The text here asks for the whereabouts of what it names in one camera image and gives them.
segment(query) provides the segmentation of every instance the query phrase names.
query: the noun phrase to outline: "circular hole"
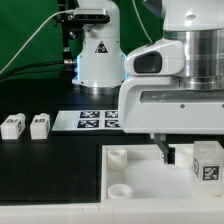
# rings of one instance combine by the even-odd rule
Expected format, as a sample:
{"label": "circular hole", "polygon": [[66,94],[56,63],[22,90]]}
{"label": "circular hole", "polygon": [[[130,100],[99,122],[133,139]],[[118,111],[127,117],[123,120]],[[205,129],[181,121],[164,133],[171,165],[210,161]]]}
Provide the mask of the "circular hole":
{"label": "circular hole", "polygon": [[132,198],[132,188],[126,184],[115,184],[109,187],[108,197],[110,199]]}
{"label": "circular hole", "polygon": [[110,149],[110,150],[108,150],[108,155],[109,156],[122,156],[126,152],[127,151],[125,149]]}
{"label": "circular hole", "polygon": [[186,20],[187,20],[187,21],[192,21],[192,20],[194,20],[195,18],[196,18],[196,15],[189,15],[189,16],[187,16]]}

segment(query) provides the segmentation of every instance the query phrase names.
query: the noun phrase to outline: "black table surface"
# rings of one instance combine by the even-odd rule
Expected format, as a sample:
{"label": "black table surface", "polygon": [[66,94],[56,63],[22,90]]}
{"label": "black table surface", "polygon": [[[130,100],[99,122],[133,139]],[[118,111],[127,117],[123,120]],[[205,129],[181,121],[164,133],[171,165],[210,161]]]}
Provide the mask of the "black table surface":
{"label": "black table surface", "polygon": [[0,205],[100,202],[102,145],[149,144],[147,135],[122,131],[53,132],[32,141],[34,115],[59,110],[116,110],[118,95],[88,95],[57,79],[0,83],[0,122],[23,113],[18,141],[0,140]]}

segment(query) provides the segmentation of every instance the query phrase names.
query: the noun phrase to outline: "white platform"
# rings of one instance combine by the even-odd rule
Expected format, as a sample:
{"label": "white platform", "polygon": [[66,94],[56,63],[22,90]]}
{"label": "white platform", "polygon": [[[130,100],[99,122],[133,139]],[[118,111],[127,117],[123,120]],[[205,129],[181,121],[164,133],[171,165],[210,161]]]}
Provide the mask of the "white platform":
{"label": "white platform", "polygon": [[[124,170],[107,167],[107,151],[125,148]],[[4,224],[223,224],[224,197],[199,197],[191,185],[191,170],[164,165],[157,146],[104,146],[102,202],[51,206],[0,207]],[[133,198],[111,200],[107,188],[131,185]]]}

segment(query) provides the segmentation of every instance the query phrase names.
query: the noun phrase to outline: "black cable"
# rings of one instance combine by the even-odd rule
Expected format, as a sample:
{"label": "black cable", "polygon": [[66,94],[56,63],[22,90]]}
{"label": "black cable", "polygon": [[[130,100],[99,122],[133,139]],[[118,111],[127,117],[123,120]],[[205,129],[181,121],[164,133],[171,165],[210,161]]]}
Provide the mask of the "black cable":
{"label": "black cable", "polygon": [[30,64],[30,65],[24,65],[22,67],[18,67],[18,68],[14,68],[8,72],[3,73],[2,75],[0,75],[1,77],[6,77],[8,75],[14,74],[16,72],[20,72],[26,69],[30,69],[30,68],[39,68],[39,67],[46,67],[46,66],[52,66],[52,65],[62,65],[64,64],[62,61],[52,61],[52,62],[42,62],[42,63],[37,63],[37,64]]}
{"label": "black cable", "polygon": [[59,70],[41,70],[41,71],[30,71],[30,72],[19,72],[19,73],[12,73],[10,75],[7,75],[7,77],[2,77],[0,76],[0,81],[4,79],[8,79],[14,76],[19,76],[19,75],[26,75],[26,74],[41,74],[41,73],[53,73],[53,72],[59,72]]}

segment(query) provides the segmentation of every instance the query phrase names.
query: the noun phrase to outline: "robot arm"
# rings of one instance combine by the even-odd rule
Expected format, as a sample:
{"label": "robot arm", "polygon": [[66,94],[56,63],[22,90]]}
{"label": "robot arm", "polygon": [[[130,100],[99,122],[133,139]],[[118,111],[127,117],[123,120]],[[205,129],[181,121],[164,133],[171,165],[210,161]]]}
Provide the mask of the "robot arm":
{"label": "robot arm", "polygon": [[156,16],[165,18],[167,0],[143,0],[143,4]]}

